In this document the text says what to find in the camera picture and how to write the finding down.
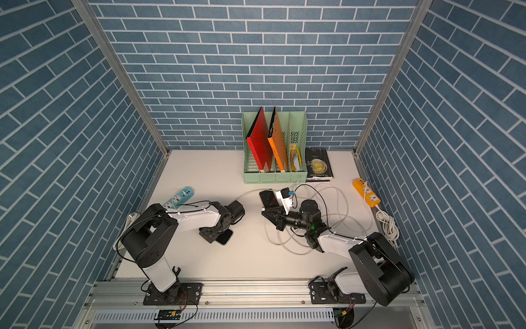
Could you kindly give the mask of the phone with light blue case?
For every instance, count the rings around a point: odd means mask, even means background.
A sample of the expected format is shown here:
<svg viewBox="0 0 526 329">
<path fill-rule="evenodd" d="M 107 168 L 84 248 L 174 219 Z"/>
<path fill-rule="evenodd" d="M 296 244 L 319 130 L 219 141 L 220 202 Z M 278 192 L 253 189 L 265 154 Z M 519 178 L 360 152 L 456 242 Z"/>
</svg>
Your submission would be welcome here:
<svg viewBox="0 0 526 329">
<path fill-rule="evenodd" d="M 231 239 L 232 235 L 233 232 L 230 229 L 227 229 L 224 232 L 220 233 L 220 235 L 216 238 L 216 242 L 221 245 L 226 245 Z"/>
</svg>

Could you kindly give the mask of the phone with pink case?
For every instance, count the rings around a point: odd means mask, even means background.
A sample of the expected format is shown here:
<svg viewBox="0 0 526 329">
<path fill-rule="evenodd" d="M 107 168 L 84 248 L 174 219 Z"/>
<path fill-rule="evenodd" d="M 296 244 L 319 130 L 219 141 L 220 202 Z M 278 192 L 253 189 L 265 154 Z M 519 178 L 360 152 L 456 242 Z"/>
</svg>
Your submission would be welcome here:
<svg viewBox="0 0 526 329">
<path fill-rule="evenodd" d="M 276 198 L 274 191 L 272 190 L 261 191 L 259 193 L 259 196 L 260 196 L 264 210 L 271 210 L 271 209 L 280 207 L 280 204 Z"/>
</svg>

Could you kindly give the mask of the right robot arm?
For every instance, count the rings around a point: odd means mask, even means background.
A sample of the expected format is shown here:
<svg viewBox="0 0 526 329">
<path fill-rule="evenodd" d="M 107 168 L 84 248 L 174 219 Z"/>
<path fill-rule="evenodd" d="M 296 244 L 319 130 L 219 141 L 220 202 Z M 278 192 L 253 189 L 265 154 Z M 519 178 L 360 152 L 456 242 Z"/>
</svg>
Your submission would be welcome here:
<svg viewBox="0 0 526 329">
<path fill-rule="evenodd" d="M 308 245 L 319 252 L 336 254 L 352 260 L 356 273 L 337 271 L 328 288 L 334 297 L 357 293 L 353 279 L 359 276 L 364 290 L 383 307 L 388 306 L 415 280 L 408 263 L 387 241 L 384 235 L 374 232 L 364 238 L 343 237 L 330 232 L 323 222 L 321 211 L 314 200 L 305 200 L 299 211 L 289 211 L 275 197 L 262 200 L 262 215 L 283 231 L 286 226 L 304 229 Z"/>
</svg>

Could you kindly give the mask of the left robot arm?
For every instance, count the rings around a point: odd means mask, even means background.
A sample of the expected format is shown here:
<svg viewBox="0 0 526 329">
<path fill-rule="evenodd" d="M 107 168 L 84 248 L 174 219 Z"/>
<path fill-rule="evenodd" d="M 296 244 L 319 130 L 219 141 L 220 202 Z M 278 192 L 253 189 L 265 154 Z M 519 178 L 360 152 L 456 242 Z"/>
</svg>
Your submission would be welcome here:
<svg viewBox="0 0 526 329">
<path fill-rule="evenodd" d="M 199 230 L 208 243 L 225 245 L 232 236 L 230 226 L 245 215 L 240 202 L 224 206 L 210 202 L 190 210 L 168 210 L 161 204 L 150 205 L 117 239 L 133 258 L 133 262 L 149 278 L 160 293 L 176 287 L 179 269 L 167 260 L 167 248 L 175 235 Z"/>
</svg>

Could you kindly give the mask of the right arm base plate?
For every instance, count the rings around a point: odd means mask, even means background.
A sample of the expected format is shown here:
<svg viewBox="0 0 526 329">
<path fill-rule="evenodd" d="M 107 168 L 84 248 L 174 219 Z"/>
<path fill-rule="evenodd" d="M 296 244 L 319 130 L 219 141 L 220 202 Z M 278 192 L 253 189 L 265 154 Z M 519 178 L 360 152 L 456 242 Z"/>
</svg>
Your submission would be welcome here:
<svg viewBox="0 0 526 329">
<path fill-rule="evenodd" d="M 312 304 L 365 304 L 367 302 L 364 294 L 344 294 L 336 285 L 327 282 L 310 282 L 308 288 Z"/>
</svg>

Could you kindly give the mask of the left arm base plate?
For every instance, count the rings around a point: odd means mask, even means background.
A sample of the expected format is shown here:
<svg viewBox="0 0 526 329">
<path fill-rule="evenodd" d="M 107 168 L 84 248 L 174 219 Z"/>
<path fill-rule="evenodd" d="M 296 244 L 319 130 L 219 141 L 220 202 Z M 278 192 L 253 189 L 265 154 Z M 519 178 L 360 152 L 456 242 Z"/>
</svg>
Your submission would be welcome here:
<svg viewBox="0 0 526 329">
<path fill-rule="evenodd" d="M 165 292 L 160 292 L 153 283 L 150 283 L 143 304 L 145 306 L 199 305 L 203 287 L 204 284 L 201 282 L 176 282 Z"/>
</svg>

